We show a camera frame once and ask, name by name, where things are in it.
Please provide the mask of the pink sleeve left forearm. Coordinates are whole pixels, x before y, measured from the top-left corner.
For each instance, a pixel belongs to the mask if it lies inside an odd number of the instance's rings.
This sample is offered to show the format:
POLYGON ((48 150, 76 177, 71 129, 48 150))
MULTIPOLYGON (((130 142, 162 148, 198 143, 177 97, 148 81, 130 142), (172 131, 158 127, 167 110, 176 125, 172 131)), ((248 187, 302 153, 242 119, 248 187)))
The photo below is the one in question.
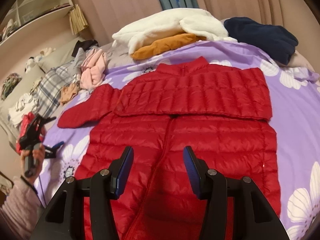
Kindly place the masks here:
POLYGON ((1 206, 1 239, 29 239, 42 208, 35 187, 23 176, 16 177, 1 206))

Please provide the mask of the person left hand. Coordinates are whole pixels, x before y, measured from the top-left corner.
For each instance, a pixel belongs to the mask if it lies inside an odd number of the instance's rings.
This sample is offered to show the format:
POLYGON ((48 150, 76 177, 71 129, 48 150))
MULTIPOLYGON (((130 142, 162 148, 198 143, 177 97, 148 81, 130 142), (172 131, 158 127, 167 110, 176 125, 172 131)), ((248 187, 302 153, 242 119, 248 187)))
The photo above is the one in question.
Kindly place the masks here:
POLYGON ((26 179, 26 181, 31 185, 34 185, 35 180, 38 178, 38 176, 42 171, 43 161, 45 157, 45 148, 43 144, 39 144, 39 147, 32 151, 33 158, 37 162, 37 167, 34 174, 31 177, 26 177, 24 175, 25 159, 29 155, 30 155, 29 150, 23 150, 21 152, 21 172, 22 172, 22 176, 26 179))

